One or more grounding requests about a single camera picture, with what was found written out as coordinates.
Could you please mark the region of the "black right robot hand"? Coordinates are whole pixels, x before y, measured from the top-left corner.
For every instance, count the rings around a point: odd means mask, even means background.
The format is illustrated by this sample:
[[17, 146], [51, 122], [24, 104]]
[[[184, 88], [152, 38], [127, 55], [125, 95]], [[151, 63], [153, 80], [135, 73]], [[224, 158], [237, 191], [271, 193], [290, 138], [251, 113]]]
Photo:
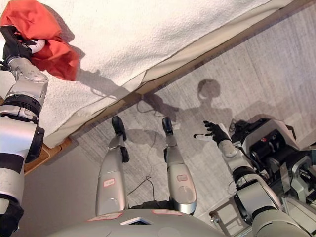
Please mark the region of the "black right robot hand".
[[231, 138], [222, 123], [217, 124], [207, 120], [203, 121], [206, 128], [205, 134], [195, 134], [193, 137], [201, 141], [214, 141], [219, 145], [222, 141], [231, 141]]

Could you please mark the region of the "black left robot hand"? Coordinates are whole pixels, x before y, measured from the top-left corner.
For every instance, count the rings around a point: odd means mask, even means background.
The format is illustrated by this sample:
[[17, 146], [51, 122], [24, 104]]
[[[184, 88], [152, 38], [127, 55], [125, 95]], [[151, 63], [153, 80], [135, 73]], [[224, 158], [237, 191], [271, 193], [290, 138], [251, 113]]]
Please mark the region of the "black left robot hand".
[[24, 39], [13, 25], [0, 27], [0, 58], [9, 64], [14, 58], [25, 58], [29, 61], [33, 54], [40, 52], [45, 46], [43, 39]]

